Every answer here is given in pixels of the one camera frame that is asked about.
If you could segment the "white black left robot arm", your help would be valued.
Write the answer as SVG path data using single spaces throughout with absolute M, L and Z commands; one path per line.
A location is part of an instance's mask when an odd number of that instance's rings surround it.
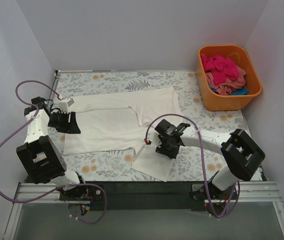
M 31 123 L 23 145 L 16 148 L 17 156 L 28 176 L 35 184 L 63 186 L 58 191 L 68 197 L 83 200 L 88 187 L 79 173 L 67 169 L 67 164 L 48 134 L 54 128 L 63 134 L 80 134 L 75 112 L 54 112 L 42 97 L 31 100 L 32 106 L 24 109 L 24 116 Z

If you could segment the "white t shirt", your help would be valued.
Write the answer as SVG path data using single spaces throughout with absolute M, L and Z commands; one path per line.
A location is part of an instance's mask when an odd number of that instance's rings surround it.
M 73 97 L 71 112 L 81 134 L 66 134 L 63 154 L 134 149 L 132 168 L 157 180 L 168 180 L 173 160 L 147 146 L 145 135 L 154 132 L 159 116 L 177 126 L 181 123 L 179 95 L 170 86 L 154 90 L 80 95 Z

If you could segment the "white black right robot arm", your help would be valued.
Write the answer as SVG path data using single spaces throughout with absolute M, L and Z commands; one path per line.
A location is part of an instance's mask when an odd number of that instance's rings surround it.
M 199 131 L 188 123 L 175 126 L 163 119 L 155 127 L 156 152 L 175 159 L 180 147 L 197 147 L 220 154 L 227 164 L 207 183 L 211 198 L 219 199 L 238 181 L 250 181 L 266 155 L 248 133 L 237 128 L 231 133 Z

